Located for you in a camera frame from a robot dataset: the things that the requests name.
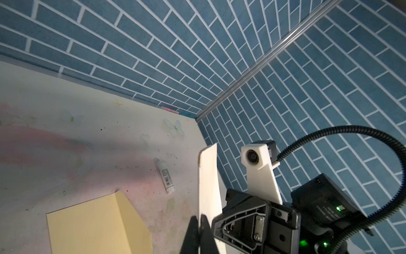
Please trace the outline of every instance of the green light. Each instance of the green light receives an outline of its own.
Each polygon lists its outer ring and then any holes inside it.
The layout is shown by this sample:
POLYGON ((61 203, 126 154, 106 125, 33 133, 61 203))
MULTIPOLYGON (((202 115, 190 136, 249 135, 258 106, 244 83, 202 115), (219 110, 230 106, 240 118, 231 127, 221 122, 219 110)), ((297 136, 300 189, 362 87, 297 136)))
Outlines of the green light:
POLYGON ((308 243, 306 242, 306 240, 300 241, 299 242, 300 247, 306 246, 308 245, 308 243))

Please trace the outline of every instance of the yellow paper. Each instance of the yellow paper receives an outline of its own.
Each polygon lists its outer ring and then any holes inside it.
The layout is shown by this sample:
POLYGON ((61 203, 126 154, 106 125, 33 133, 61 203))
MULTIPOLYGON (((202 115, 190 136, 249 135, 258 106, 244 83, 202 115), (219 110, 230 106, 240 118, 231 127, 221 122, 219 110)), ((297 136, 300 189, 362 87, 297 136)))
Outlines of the yellow paper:
POLYGON ((152 254, 152 236, 123 192, 47 214, 52 254, 152 254))

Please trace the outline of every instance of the white tube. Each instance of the white tube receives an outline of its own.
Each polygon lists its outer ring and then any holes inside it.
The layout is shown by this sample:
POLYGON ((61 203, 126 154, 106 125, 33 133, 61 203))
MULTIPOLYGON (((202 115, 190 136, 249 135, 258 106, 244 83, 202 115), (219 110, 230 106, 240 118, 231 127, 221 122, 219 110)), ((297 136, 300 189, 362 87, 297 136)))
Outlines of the white tube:
POLYGON ((158 166, 159 172, 161 173, 161 178, 164 183, 166 193, 170 194, 175 191, 175 186, 173 186, 173 182, 171 176, 169 175, 168 168, 166 167, 165 161, 161 161, 158 158, 154 158, 156 165, 158 166))

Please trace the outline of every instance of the blue brick wall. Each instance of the blue brick wall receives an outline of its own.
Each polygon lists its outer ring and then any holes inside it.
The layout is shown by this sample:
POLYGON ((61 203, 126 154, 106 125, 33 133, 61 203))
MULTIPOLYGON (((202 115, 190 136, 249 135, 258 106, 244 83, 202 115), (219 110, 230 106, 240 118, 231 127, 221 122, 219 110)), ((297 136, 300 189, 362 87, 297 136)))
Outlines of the blue brick wall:
POLYGON ((0 54, 195 117, 321 0, 0 0, 0 54))
MULTIPOLYGON (((406 15, 386 1, 344 0, 199 122, 218 146, 218 170, 229 188, 247 190, 240 147, 273 139, 283 150, 329 126, 357 124, 406 144, 406 15)), ((361 135, 325 137, 300 148, 275 170, 285 201, 320 173, 369 215, 397 192, 394 153, 361 135)), ((406 208, 352 241, 368 253, 406 253, 406 208)))

